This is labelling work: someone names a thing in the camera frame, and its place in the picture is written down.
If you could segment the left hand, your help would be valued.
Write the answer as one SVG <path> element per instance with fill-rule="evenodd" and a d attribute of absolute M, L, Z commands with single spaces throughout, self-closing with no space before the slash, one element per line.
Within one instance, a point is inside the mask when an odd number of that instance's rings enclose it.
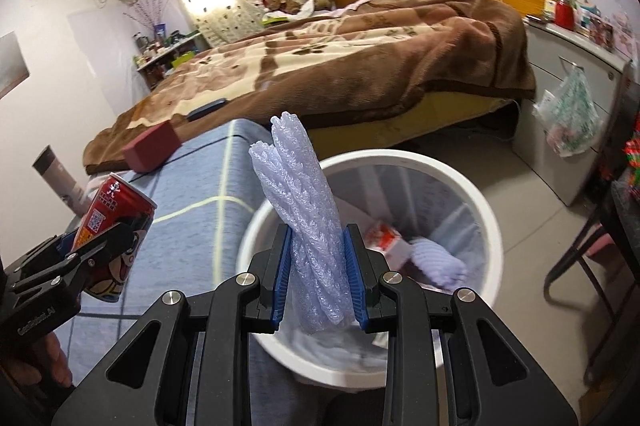
<path fill-rule="evenodd" d="M 70 372 L 58 335 L 49 333 L 37 340 L 32 345 L 32 357 L 36 360 L 36 365 L 31 365 L 23 359 L 2 358 L 1 368 L 18 386 L 34 386 L 42 381 L 43 374 L 47 374 L 58 386 L 72 386 L 73 374 Z"/>

